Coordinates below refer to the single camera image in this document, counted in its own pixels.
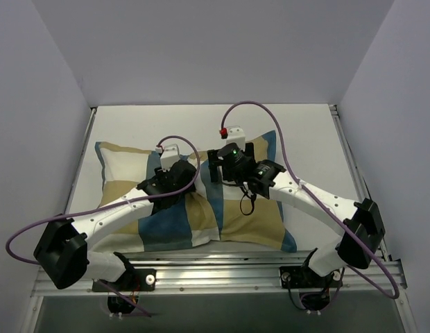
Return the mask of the checked blue tan pillowcase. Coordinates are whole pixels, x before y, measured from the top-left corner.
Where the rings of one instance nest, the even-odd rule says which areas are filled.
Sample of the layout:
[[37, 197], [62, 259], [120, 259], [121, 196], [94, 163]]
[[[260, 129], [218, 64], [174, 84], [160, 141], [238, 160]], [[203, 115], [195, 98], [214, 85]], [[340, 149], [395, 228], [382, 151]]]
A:
[[[96, 142], [101, 163], [103, 195], [107, 205], [127, 194], [160, 167], [155, 151]], [[238, 188], [212, 183], [207, 152], [199, 154], [201, 166], [196, 191], [178, 204], [152, 216], [130, 222], [99, 241], [99, 252], [156, 252], [186, 250], [211, 241], [237, 241], [269, 246], [286, 253], [297, 250], [295, 239], [284, 227], [282, 204], [258, 197], [255, 206], [242, 199]], [[248, 216], [242, 211], [253, 209]]]

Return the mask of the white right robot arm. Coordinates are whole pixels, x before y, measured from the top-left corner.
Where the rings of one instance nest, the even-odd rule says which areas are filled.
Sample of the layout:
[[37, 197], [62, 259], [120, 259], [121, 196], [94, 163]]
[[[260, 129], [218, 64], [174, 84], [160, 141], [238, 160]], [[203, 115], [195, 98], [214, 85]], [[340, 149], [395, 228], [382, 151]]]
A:
[[345, 266], [367, 269], [384, 238], [385, 229], [378, 205], [341, 198], [301, 180], [271, 160], [256, 161], [253, 145], [241, 150], [230, 143], [208, 151], [212, 182], [233, 182], [258, 197], [290, 205], [323, 222], [336, 234], [333, 242], [313, 250], [301, 269], [309, 286], [319, 285], [327, 275]]

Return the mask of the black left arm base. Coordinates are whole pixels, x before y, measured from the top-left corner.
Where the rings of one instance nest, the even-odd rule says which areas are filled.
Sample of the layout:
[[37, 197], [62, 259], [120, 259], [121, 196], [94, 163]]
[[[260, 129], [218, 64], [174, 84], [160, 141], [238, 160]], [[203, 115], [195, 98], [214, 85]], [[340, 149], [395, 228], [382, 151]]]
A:
[[116, 282], [108, 282], [99, 280], [93, 282], [93, 292], [105, 292], [109, 286], [116, 291], [131, 292], [131, 291], [154, 291], [156, 284], [157, 271], [153, 268], [136, 268], [131, 273], [124, 273]]

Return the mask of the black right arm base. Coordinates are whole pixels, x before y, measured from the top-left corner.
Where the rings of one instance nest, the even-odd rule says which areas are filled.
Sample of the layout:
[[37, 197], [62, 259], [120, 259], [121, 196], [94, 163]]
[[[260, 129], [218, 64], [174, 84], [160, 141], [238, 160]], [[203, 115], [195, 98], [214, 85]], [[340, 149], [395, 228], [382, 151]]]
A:
[[281, 285], [285, 289], [328, 289], [339, 286], [341, 274], [333, 271], [320, 277], [304, 266], [281, 266], [279, 268]]

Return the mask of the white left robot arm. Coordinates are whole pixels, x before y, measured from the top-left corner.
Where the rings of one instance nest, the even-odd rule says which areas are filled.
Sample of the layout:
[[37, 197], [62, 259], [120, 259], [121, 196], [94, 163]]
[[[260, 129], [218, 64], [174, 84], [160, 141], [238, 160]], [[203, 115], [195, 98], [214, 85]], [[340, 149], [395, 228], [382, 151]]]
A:
[[179, 203], [194, 191], [194, 165], [178, 160], [168, 171], [156, 169], [152, 178], [136, 185], [122, 197], [84, 216], [57, 217], [47, 226], [34, 257], [57, 289], [81, 279], [101, 280], [117, 291], [138, 283], [137, 272], [121, 253], [100, 253], [93, 247], [133, 221], [150, 217]]

